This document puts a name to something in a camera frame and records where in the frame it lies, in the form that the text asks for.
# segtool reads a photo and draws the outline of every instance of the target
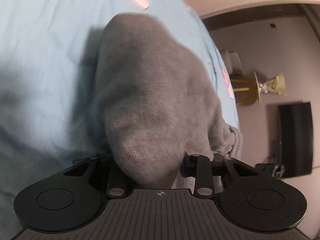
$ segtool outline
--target crosshair marking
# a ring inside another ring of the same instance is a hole
[[[163,195],[165,195],[165,193],[164,193],[163,191],[159,191],[159,192],[157,193],[157,195],[159,195],[160,197],[162,197]]]

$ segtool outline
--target ribbed surface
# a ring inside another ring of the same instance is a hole
[[[16,240],[306,240],[298,230],[277,234],[246,231],[228,222],[211,200],[193,197],[188,190],[134,190],[111,200],[91,224],[72,232],[45,234],[26,229]]]

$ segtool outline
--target pink label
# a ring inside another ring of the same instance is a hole
[[[232,89],[232,86],[231,86],[231,82],[230,82],[230,79],[229,79],[229,75],[228,75],[228,73],[227,73],[223,68],[220,68],[220,69],[221,69],[221,72],[222,72],[222,76],[223,76],[224,83],[225,83],[226,86],[227,86],[229,96],[230,96],[232,99],[234,99],[234,98],[235,98],[235,95],[233,94],[233,89]]]

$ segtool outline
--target black television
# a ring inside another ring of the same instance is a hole
[[[313,160],[313,124],[311,104],[298,103],[278,107],[280,152],[283,178],[311,174]]]

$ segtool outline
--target gold object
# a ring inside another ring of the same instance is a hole
[[[255,102],[256,100],[259,100],[259,104],[260,104],[260,93],[266,94],[268,92],[271,92],[271,93],[274,93],[277,95],[286,95],[287,94],[283,73],[277,75],[274,78],[268,79],[264,83],[258,81],[257,74],[255,71],[254,71],[254,76],[255,76],[255,79],[231,79],[231,82],[234,82],[234,83],[249,83],[249,84],[251,84],[250,86],[246,86],[246,87],[234,88],[233,89],[234,92],[242,92],[242,91],[251,90],[254,93],[252,96],[250,96],[244,100],[237,101],[237,103],[236,103],[237,106],[240,106],[240,105],[243,105],[243,104],[249,103],[249,102]]]
[[[268,79],[265,83],[258,82],[258,88],[259,88],[259,93],[271,92],[277,95],[287,94],[283,73],[277,75],[274,78]]]

